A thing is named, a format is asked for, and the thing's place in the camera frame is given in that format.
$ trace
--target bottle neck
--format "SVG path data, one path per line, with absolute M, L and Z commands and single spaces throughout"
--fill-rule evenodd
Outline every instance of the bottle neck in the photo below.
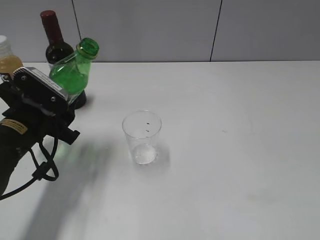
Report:
M 0 58 L 13 55 L 14 53 L 11 50 L 10 46 L 0 47 Z
M 83 75 L 88 75 L 90 72 L 90 66 L 92 59 L 88 59 L 87 57 L 83 56 L 79 51 L 75 51 L 75 61 L 77 65 L 77 70 L 79 73 Z
M 56 17 L 42 20 L 42 23 L 50 45 L 64 42 Z

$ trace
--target bottle opening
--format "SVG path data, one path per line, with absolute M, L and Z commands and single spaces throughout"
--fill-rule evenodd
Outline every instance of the bottle opening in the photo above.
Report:
M 99 52 L 98 43 L 91 38 L 84 38 L 77 45 L 77 50 L 90 59 L 95 59 Z

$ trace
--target yellow label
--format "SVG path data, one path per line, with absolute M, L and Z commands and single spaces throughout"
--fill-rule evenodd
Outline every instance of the yellow label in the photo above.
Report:
M 0 124 L 16 130 L 21 135 L 25 134 L 26 131 L 28 130 L 28 128 L 25 125 L 23 125 L 21 122 L 18 122 L 13 119 L 3 119 L 2 121 L 0 121 Z

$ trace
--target robotic arm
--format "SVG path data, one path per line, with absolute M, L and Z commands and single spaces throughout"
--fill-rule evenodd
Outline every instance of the robotic arm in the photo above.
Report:
M 7 73 L 0 73 L 0 98 L 9 109 L 0 121 L 0 200 L 10 197 L 36 180 L 55 181 L 59 172 L 53 161 L 58 147 L 58 139 L 72 144 L 79 136 L 78 131 L 69 129 L 75 119 L 75 104 L 68 105 L 67 94 L 59 85 L 34 67 L 21 67 L 13 73 L 13 79 Z M 46 135 L 54 137 L 51 154 L 42 142 Z M 37 163 L 31 148 L 36 143 L 47 159 Z M 19 160 L 30 152 L 36 171 L 32 179 L 13 192 L 3 195 L 10 176 Z M 47 175 L 52 169 L 54 177 Z

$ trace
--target green plastic bottle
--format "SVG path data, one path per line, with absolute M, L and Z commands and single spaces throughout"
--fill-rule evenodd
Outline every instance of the green plastic bottle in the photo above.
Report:
M 91 38 L 84 38 L 74 53 L 58 61 L 50 71 L 50 78 L 66 90 L 71 104 L 86 88 L 91 62 L 97 57 L 99 45 Z

